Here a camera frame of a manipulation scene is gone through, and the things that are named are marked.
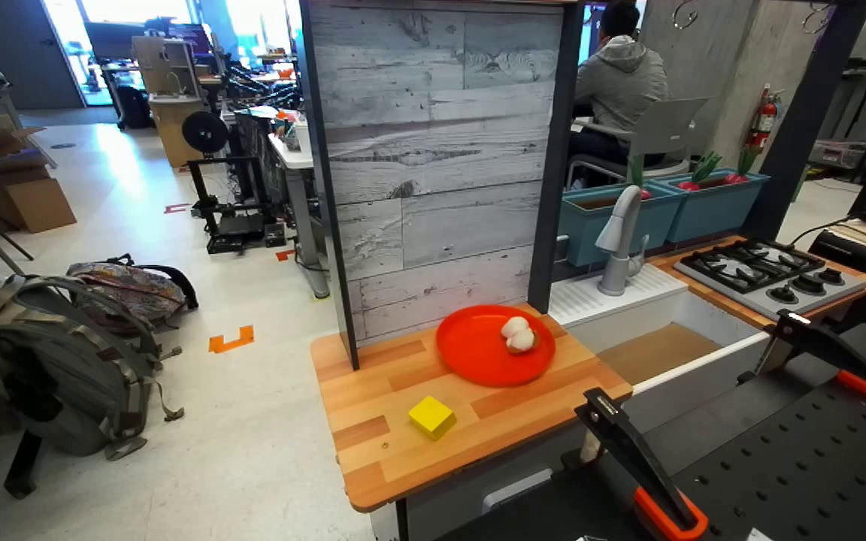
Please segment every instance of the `chair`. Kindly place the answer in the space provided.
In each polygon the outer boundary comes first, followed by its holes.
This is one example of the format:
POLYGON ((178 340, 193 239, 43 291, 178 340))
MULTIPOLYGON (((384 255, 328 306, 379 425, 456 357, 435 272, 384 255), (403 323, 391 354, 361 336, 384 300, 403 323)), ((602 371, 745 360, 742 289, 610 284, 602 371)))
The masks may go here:
MULTIPOLYGON (((677 156, 674 163, 664 160, 662 164, 649 164, 643 167, 643 177, 664 177, 664 173, 677 173, 686 170, 686 149, 690 149, 690 136, 696 128, 696 116, 701 112, 705 100, 679 100, 679 103, 655 103, 649 105, 632 132, 616 128, 616 126, 604 126, 604 124, 593 124, 589 116, 576 116, 576 132, 602 132, 610 138, 619 138, 629 143, 629 163, 634 163, 632 156, 649 156, 649 152, 664 152, 664 156, 677 156)), ((626 163, 610 163, 602 156, 589 156, 589 152, 576 152, 572 164, 570 164, 570 177, 565 183, 576 183, 576 170, 578 167, 593 167, 604 177, 616 177, 624 179, 629 164, 626 163)))

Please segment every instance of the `concrete floor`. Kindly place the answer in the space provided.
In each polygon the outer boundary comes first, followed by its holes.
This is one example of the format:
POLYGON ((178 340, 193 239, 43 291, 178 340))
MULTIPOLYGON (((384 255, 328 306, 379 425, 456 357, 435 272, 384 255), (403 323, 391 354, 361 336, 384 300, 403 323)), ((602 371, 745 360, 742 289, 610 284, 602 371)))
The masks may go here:
MULTIPOLYGON (((193 186, 169 167, 156 132, 53 126, 39 143, 59 148, 54 173, 80 226, 14 233, 36 255, 25 266, 64 272, 72 260, 133 252, 183 266, 201 308, 166 336, 183 347, 162 385, 186 419, 162 425, 150 409, 150 444, 120 462, 45 450, 32 500, 13 503, 0 488, 0 541, 373 538, 370 519, 344 497, 308 352, 312 336, 336 330, 330 300, 317 300, 298 266, 274 258, 276 248, 207 255, 201 222, 166 212, 166 203, 193 200, 193 186), (207 352, 207 336, 241 325, 257 325, 253 347, 207 352)), ((841 215, 853 191, 806 183, 780 239, 841 215)), ((14 442, 0 437, 0 485, 14 442)))

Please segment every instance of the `red plate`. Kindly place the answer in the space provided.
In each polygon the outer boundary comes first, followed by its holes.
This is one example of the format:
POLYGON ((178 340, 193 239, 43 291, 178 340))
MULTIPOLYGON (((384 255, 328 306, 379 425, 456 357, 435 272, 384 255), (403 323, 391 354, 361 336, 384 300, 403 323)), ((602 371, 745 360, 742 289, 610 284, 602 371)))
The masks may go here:
POLYGON ((490 387, 515 387, 538 380, 557 352, 550 327, 527 308, 515 306, 467 306, 435 327, 438 360, 461 380, 490 387), (523 354, 505 350, 503 325, 523 317, 537 334, 537 347, 523 354))

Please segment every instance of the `yellow cube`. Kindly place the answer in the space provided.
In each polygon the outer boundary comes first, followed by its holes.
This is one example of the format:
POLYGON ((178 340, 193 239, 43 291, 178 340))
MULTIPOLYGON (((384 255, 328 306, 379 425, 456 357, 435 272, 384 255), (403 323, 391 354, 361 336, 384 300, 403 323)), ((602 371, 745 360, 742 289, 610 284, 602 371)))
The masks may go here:
POLYGON ((455 409, 438 404, 435 396, 425 396, 410 409, 410 420, 425 431, 428 437, 441 437, 448 425, 455 420, 455 409))

